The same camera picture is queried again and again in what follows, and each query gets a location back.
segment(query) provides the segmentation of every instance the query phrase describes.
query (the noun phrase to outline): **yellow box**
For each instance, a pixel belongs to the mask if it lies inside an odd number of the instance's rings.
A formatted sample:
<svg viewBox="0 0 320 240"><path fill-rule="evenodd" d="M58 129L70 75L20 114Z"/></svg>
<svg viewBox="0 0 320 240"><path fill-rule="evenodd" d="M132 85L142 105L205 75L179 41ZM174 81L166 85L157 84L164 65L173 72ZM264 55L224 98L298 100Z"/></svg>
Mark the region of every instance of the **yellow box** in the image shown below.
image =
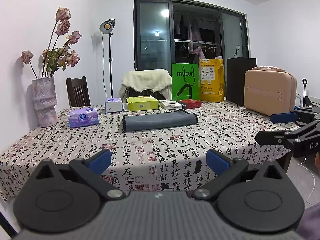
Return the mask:
<svg viewBox="0 0 320 240"><path fill-rule="evenodd" d="M127 102L130 111L159 109L159 101L153 96L131 97Z"/></svg>
<svg viewBox="0 0 320 240"><path fill-rule="evenodd" d="M222 59L201 59L199 62L199 100L224 100L224 69Z"/></svg>

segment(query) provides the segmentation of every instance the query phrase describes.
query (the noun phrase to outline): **white towel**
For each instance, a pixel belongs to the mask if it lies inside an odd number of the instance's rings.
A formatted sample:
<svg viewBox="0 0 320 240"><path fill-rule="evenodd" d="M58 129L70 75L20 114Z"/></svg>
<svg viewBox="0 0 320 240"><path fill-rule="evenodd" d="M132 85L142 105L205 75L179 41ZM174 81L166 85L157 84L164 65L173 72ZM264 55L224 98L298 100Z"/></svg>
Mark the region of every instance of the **white towel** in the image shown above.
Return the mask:
<svg viewBox="0 0 320 240"><path fill-rule="evenodd" d="M166 100L171 100L171 85L172 78L165 69L129 71L123 77L119 95L124 101L131 87L140 93L144 90L159 91Z"/></svg>

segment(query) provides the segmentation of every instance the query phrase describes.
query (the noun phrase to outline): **yellow bag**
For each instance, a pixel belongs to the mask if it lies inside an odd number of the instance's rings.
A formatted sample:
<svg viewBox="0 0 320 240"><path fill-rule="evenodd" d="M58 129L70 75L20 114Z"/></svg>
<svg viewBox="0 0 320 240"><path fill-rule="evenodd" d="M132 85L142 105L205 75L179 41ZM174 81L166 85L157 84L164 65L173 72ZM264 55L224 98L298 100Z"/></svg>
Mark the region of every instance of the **yellow bag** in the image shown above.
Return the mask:
<svg viewBox="0 0 320 240"><path fill-rule="evenodd" d="M222 59L201 59L199 62L199 100L224 100L224 69Z"/></svg>

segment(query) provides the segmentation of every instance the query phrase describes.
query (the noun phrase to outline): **lamp head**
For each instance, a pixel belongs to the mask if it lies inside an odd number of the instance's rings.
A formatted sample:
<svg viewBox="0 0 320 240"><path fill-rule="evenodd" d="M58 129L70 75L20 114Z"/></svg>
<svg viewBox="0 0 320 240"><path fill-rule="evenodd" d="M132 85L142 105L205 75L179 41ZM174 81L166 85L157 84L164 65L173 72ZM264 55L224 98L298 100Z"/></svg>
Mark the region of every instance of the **lamp head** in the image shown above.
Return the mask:
<svg viewBox="0 0 320 240"><path fill-rule="evenodd" d="M99 30L103 34L109 34L112 32L115 25L115 19L109 19L100 24Z"/></svg>

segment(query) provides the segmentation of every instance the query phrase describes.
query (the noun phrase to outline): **green box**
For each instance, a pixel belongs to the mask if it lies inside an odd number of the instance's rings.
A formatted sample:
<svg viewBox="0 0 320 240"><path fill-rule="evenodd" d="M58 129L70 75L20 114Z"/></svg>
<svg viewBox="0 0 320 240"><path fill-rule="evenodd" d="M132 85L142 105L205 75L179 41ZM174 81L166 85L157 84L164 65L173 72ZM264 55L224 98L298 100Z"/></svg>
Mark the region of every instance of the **green box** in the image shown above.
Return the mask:
<svg viewBox="0 0 320 240"><path fill-rule="evenodd" d="M199 100L198 64L172 64L172 100Z"/></svg>
<svg viewBox="0 0 320 240"><path fill-rule="evenodd" d="M159 101L153 96L127 98L128 109L130 111L144 111L159 109Z"/></svg>

